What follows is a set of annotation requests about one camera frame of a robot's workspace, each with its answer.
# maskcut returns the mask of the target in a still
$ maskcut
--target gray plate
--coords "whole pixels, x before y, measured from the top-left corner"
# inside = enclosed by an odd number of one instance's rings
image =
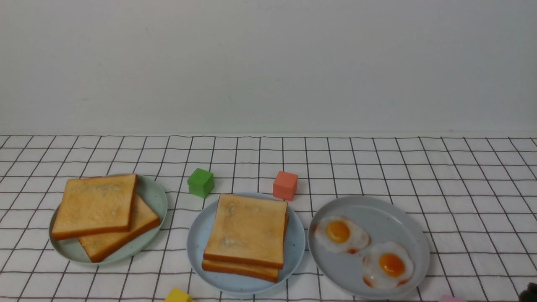
[[[271,195],[261,193],[236,194],[253,198],[274,199]],[[284,268],[280,270],[278,281],[272,283],[247,276],[204,271],[203,268],[201,268],[203,252],[209,241],[211,230],[213,229],[217,205],[218,202],[214,202],[201,211],[194,223],[192,223],[190,231],[188,232],[186,250],[188,252],[190,264],[196,274],[215,288],[235,296],[250,296],[252,294],[271,290],[281,283],[284,283],[300,264],[302,256],[304,255],[304,248],[306,247],[306,235],[298,215],[296,215],[290,207],[287,208],[289,223],[287,224],[287,232],[285,234]]]
[[[371,245],[354,255],[326,251],[315,240],[313,230],[323,217],[330,215],[346,216],[361,226],[370,235]],[[414,273],[408,283],[393,290],[376,290],[362,280],[362,259],[372,245],[386,241],[398,242],[407,249]],[[371,197],[342,197],[323,206],[311,220],[308,245],[315,263],[329,280],[366,299],[401,298],[418,286],[429,269],[429,245],[419,224],[392,204]]]
[[[114,262],[121,261],[123,259],[129,258],[134,254],[141,251],[146,247],[158,234],[158,231],[161,229],[164,219],[166,219],[166,214],[168,212],[168,199],[164,189],[157,182],[152,180],[147,176],[138,175],[138,185],[136,186],[136,193],[142,197],[146,204],[158,215],[161,220],[161,225],[151,229],[142,235],[136,237],[131,242],[122,246],[115,253],[108,256],[101,262],[93,263],[90,261],[90,258],[86,254],[86,251],[82,248],[80,243],[76,238],[66,239],[66,240],[56,240],[52,238],[51,231],[56,221],[56,215],[58,209],[54,211],[52,219],[50,220],[50,225],[48,228],[48,237],[52,243],[52,247],[58,254],[62,255],[72,262],[86,264],[86,265],[105,265],[111,264]]]

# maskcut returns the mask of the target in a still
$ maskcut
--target bread slice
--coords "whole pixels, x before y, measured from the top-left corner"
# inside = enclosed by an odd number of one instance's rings
[[[137,179],[130,174],[68,180],[52,237],[128,232]]]
[[[286,218],[285,218],[285,230],[286,231],[287,231],[288,222],[289,222],[289,216],[286,215]],[[280,274],[280,270],[275,269],[275,268],[264,268],[264,267],[258,267],[255,265],[237,264],[237,263],[229,263],[229,262],[222,262],[222,261],[211,261],[211,260],[206,260],[206,259],[201,261],[201,268],[203,268],[206,271],[237,274],[237,275],[242,275],[242,276],[258,278],[258,279],[266,280],[269,282],[277,282],[278,276]]]
[[[103,233],[78,237],[91,262],[101,262],[141,234],[159,226],[160,218],[143,199],[135,195],[129,232]]]
[[[287,203],[221,194],[204,259],[284,267]]]

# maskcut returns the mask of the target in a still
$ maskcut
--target green cube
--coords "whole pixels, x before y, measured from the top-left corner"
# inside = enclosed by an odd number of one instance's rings
[[[190,194],[201,198],[206,198],[214,188],[213,173],[200,168],[192,173],[187,182]]]

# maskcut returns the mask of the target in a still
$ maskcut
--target light green plate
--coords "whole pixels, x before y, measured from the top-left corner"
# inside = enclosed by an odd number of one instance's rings
[[[121,247],[103,261],[93,263],[90,261],[88,255],[76,238],[67,240],[55,240],[52,238],[50,233],[52,231],[52,227],[54,226],[54,221],[56,221],[56,215],[58,212],[58,209],[56,209],[56,211],[54,211],[54,215],[52,215],[52,219],[50,220],[50,225],[48,226],[48,237],[53,248],[60,255],[68,260],[71,260],[72,262],[88,265],[111,264],[129,258],[138,253],[155,238],[155,236],[158,234],[158,231],[162,228],[164,219],[166,218],[166,213],[168,212],[168,199],[166,198],[164,189],[157,182],[142,175],[138,175],[138,186],[136,187],[136,193],[138,193],[146,204],[158,215],[158,217],[161,219],[161,225],[136,237],[134,240]]]

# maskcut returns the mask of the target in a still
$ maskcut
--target egg yolk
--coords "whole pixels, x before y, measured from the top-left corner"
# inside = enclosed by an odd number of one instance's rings
[[[405,266],[401,258],[392,253],[380,256],[379,265],[386,275],[390,277],[399,277],[405,271]]]
[[[342,221],[332,221],[326,227],[326,234],[335,243],[343,243],[351,236],[351,230]]]

